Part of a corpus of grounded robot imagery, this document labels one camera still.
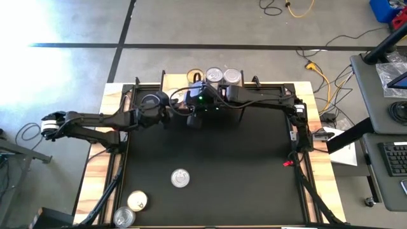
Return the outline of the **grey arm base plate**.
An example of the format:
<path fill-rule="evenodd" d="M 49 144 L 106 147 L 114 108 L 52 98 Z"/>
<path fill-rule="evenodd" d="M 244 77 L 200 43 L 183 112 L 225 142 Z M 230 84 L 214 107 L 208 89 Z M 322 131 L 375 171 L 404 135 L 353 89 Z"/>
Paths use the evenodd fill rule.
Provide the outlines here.
<path fill-rule="evenodd" d="M 333 132 L 326 132 L 325 130 L 314 132 L 312 134 L 312 137 L 315 141 L 322 141 L 322 142 L 326 142 L 334 136 L 335 136 L 335 134 Z"/>

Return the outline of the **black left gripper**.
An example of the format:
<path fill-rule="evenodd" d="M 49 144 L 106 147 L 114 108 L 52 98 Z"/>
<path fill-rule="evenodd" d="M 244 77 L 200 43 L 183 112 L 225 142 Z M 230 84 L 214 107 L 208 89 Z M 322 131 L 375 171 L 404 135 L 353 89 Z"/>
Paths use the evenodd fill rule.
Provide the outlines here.
<path fill-rule="evenodd" d="M 162 91 L 144 96 L 136 109 L 138 126 L 151 127 L 161 123 L 164 127 L 167 127 L 170 123 L 167 106 L 169 106 L 169 97 Z"/>

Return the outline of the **blue lit screen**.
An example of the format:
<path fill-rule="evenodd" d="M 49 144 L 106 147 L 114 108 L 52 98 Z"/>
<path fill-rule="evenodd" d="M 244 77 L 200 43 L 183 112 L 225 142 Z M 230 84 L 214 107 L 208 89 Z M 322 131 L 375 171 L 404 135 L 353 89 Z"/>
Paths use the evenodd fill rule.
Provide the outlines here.
<path fill-rule="evenodd" d="M 407 72 L 387 83 L 387 87 L 407 90 Z"/>

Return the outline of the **silver lid can blue label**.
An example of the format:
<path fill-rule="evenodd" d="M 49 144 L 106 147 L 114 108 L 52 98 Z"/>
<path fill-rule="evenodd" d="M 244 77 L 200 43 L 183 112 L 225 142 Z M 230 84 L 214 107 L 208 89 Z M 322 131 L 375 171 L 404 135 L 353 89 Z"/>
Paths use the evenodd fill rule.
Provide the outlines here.
<path fill-rule="evenodd" d="M 209 83 L 219 83 L 223 80 L 223 72 L 218 67 L 210 67 L 206 70 L 205 79 Z"/>

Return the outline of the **clear plastic bag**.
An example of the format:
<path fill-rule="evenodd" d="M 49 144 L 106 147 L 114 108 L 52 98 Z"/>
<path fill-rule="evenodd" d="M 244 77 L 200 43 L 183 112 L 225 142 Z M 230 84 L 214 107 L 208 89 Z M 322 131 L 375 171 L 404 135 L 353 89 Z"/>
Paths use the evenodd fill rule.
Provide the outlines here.
<path fill-rule="evenodd" d="M 387 83 L 407 72 L 407 62 L 377 64 L 376 71 L 382 84 L 384 97 L 407 99 L 407 90 L 387 87 Z"/>

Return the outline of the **wooden shelf black sides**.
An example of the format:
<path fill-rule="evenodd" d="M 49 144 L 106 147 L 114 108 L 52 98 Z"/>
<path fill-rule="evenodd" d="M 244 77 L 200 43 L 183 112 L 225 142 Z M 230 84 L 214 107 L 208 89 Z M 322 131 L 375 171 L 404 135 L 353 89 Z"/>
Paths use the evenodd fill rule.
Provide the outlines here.
<path fill-rule="evenodd" d="M 162 75 L 162 84 L 161 84 L 161 91 L 166 93 L 166 91 L 170 88 L 179 88 L 182 90 L 184 93 L 186 93 L 187 88 L 191 85 L 188 84 L 188 80 L 186 77 L 187 73 L 184 74 L 169 74 L 169 73 L 163 73 Z M 219 83 L 210 83 L 212 86 L 217 87 L 220 84 L 228 84 L 228 85 L 234 85 L 231 83 L 228 83 L 224 80 L 224 75 L 223 75 L 223 80 Z M 182 116 L 186 118 L 186 123 L 187 123 L 187 117 L 189 115 L 193 115 L 193 113 L 184 105 L 184 101 L 182 103 L 177 103 L 176 101 L 172 101 L 169 99 L 169 109 L 170 111 L 178 116 Z M 208 112 L 199 112 L 196 114 L 202 115 L 202 118 L 204 116 L 207 116 L 211 113 L 219 113 L 220 110 L 217 111 L 208 111 Z"/>

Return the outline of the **dark gold seafood can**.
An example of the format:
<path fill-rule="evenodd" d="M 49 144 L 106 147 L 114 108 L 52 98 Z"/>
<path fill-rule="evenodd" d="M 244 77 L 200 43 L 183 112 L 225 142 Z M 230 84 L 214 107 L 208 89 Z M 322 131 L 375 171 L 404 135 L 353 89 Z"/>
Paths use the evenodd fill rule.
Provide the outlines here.
<path fill-rule="evenodd" d="M 204 73 L 202 70 L 200 70 L 200 69 L 191 69 L 190 71 L 187 72 L 187 75 L 186 75 L 189 85 L 194 84 L 194 82 L 193 82 L 193 75 L 194 75 L 195 73 L 200 73 L 200 74 L 201 74 L 201 76 L 202 76 L 202 80 L 201 80 L 201 81 L 204 81 L 204 80 L 205 80 L 205 73 Z"/>

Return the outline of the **black keyboard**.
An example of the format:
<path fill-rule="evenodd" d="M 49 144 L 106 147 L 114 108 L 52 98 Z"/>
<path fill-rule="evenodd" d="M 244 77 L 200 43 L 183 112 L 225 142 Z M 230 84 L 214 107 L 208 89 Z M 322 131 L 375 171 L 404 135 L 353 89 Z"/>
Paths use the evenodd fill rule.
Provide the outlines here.
<path fill-rule="evenodd" d="M 407 177 L 407 142 L 380 142 L 378 148 L 390 177 Z"/>

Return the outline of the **grey desk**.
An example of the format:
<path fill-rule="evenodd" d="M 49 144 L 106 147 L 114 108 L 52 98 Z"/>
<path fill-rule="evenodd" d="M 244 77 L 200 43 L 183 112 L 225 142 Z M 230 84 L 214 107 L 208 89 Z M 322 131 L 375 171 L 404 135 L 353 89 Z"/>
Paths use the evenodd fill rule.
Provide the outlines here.
<path fill-rule="evenodd" d="M 400 185 L 400 181 L 407 177 L 390 177 L 378 148 L 380 142 L 407 142 L 407 126 L 396 123 L 388 112 L 392 103 L 402 100 L 383 96 L 376 67 L 366 64 L 364 57 L 354 55 L 350 62 L 369 116 L 328 141 L 328 151 L 333 153 L 350 143 L 359 142 L 362 160 L 368 169 L 371 197 L 376 203 L 383 203 L 389 211 L 407 212 L 407 195 Z"/>

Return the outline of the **black box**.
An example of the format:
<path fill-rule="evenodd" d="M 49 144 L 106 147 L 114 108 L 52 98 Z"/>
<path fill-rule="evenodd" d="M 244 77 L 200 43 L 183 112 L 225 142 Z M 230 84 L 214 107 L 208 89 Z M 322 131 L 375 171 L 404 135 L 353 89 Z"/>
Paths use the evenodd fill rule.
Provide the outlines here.
<path fill-rule="evenodd" d="M 28 229 L 62 228 L 72 226 L 73 221 L 74 216 L 71 214 L 41 207 L 28 226 Z"/>

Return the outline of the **red plastic object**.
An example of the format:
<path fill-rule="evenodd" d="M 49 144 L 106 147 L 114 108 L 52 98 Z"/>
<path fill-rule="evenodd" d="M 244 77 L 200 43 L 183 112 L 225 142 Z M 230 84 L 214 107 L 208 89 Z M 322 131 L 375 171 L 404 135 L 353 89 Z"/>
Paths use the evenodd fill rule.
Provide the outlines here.
<path fill-rule="evenodd" d="M 398 30 L 402 25 L 404 25 L 407 22 L 407 15 L 402 14 L 399 16 L 396 16 L 392 22 L 390 23 L 389 27 L 391 31 L 396 31 Z"/>

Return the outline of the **grey metal stand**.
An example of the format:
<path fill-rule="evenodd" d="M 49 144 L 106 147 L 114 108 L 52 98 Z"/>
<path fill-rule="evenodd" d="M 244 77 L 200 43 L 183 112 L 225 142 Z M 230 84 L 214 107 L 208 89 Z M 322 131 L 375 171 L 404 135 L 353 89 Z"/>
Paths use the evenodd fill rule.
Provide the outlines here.
<path fill-rule="evenodd" d="M 11 213 L 12 203 L 16 199 L 19 187 L 23 183 L 33 159 L 50 163 L 47 156 L 33 149 L 19 146 L 0 137 L 0 156 L 6 157 L 0 163 L 0 229 L 5 228 Z"/>

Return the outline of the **silver lid seafood can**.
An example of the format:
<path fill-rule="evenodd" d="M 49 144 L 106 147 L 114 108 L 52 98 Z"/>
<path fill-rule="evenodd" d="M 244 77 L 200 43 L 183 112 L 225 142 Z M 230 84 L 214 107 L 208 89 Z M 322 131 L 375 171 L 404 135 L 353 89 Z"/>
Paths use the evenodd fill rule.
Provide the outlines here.
<path fill-rule="evenodd" d="M 115 213 L 113 222 L 117 228 L 128 228 L 136 219 L 135 212 L 129 207 L 120 207 Z"/>
<path fill-rule="evenodd" d="M 241 82 L 242 74 L 237 69 L 229 68 L 223 74 L 224 74 L 224 80 L 228 83 L 236 85 Z"/>

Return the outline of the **pale gold lid can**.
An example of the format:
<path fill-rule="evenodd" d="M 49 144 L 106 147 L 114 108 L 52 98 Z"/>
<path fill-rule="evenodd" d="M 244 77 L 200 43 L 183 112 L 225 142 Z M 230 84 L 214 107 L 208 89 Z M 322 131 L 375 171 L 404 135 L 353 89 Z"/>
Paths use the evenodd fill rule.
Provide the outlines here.
<path fill-rule="evenodd" d="M 133 191 L 127 199 L 128 207 L 134 212 L 143 210 L 148 202 L 148 196 L 141 190 Z"/>

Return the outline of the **silver lid can red label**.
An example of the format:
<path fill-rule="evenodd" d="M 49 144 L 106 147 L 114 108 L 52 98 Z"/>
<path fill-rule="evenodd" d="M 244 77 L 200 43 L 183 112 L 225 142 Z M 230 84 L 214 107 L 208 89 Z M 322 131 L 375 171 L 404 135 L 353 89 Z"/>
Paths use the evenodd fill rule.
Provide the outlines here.
<path fill-rule="evenodd" d="M 171 174 L 171 183 L 176 188 L 184 188 L 190 182 L 190 174 L 185 169 L 176 169 Z"/>

